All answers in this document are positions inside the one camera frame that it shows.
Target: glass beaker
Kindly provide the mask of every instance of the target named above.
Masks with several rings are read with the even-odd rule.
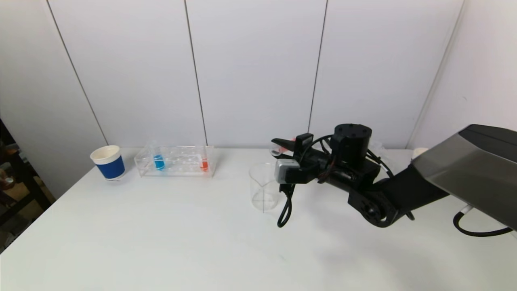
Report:
[[[262,212],[274,209],[280,199],[280,185],[275,181],[275,165],[256,164],[250,168],[251,204]]]

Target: test tube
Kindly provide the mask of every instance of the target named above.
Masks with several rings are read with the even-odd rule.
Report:
[[[200,168],[201,171],[208,172],[208,157],[206,156],[206,147],[203,147]]]
[[[163,156],[160,151],[160,147],[155,140],[151,141],[150,145],[151,155],[155,160],[155,167],[159,171],[163,171],[165,169],[165,161],[163,160]]]

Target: white cup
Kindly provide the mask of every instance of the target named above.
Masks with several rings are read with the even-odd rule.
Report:
[[[98,148],[90,155],[97,168],[106,180],[117,180],[124,176],[126,168],[122,161],[120,147],[117,145],[107,145]]]

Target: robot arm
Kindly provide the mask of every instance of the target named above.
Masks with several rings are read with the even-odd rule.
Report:
[[[335,127],[333,135],[316,140],[308,133],[297,136],[294,141],[273,139],[273,143],[293,152],[293,156],[280,151],[271,152],[278,159],[275,176],[280,183],[280,191],[287,196],[278,226],[284,226],[291,214],[295,184],[306,184],[317,179],[318,183],[329,183],[347,191],[348,204],[378,227],[390,226],[405,215],[413,220],[412,210],[452,194],[502,223],[516,228],[517,219],[513,213],[517,206],[517,146],[515,149],[507,149],[516,150],[514,162],[508,161],[507,155],[501,151],[494,154],[492,148],[488,148],[490,152],[487,152],[486,147],[479,148],[480,141],[472,137],[472,131],[482,131],[478,135],[486,137],[491,136],[490,133],[494,135],[490,129],[503,130],[517,144],[515,132],[471,125],[422,154],[397,175],[391,174],[382,160],[368,150],[372,131],[363,125],[341,124]],[[482,146],[491,144],[493,147],[495,144],[497,148],[501,138],[500,133],[493,138],[483,139],[481,143]],[[330,145],[331,152],[326,150],[324,141]],[[322,143],[323,151],[312,148],[318,142]],[[480,192],[482,182],[479,174],[482,172],[475,170],[486,169],[486,164],[477,167],[473,165],[482,162],[478,159],[483,154],[486,159],[484,162],[493,166],[502,163],[506,165],[505,169],[511,168],[516,174],[513,176],[515,181],[507,179],[507,184],[511,185],[499,194],[504,196],[504,201],[490,198],[491,195],[487,192]],[[373,183],[381,167],[387,170],[390,178]],[[502,177],[496,173],[485,176],[487,179],[482,189],[489,187],[491,191],[498,191],[504,187]]]

